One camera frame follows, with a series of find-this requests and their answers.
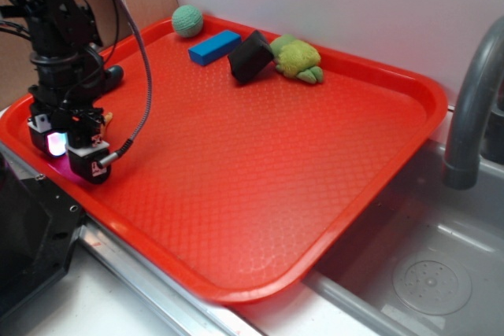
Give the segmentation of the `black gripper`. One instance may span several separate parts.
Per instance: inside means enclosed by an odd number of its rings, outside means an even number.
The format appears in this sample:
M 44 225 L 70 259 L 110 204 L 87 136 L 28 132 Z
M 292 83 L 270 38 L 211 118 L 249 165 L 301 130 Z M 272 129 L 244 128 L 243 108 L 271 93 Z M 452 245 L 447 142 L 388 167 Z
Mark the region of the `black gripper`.
M 103 59 L 93 46 L 62 56 L 30 55 L 39 77 L 29 87 L 28 130 L 31 143 L 49 157 L 66 154 L 72 172 L 92 184 L 102 184 L 111 167 L 98 163 L 109 154 L 109 143 L 102 142 L 102 110 L 94 102 L 105 90 Z M 67 145 L 67 135 L 72 146 Z

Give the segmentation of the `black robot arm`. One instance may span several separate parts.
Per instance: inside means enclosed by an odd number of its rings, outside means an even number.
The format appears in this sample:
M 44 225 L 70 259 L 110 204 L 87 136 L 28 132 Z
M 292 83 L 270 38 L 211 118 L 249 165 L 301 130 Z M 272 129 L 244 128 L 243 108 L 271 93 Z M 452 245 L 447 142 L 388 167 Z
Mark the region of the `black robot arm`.
M 122 71 L 105 69 L 93 48 L 102 41 L 91 8 L 76 0 L 10 0 L 1 16 L 20 17 L 28 28 L 39 78 L 28 89 L 32 144 L 50 157 L 66 155 L 72 172 L 88 182 L 104 183 L 111 170 L 99 161 L 109 146 L 103 111 L 94 103 L 121 81 Z

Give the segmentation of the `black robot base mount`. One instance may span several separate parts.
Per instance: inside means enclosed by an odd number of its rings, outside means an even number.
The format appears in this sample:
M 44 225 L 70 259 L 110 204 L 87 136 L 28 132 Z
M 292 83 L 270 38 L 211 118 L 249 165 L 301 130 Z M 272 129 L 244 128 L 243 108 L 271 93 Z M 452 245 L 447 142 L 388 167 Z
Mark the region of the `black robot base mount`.
M 22 179 L 1 156 L 1 319 L 69 270 L 82 206 L 42 175 Z

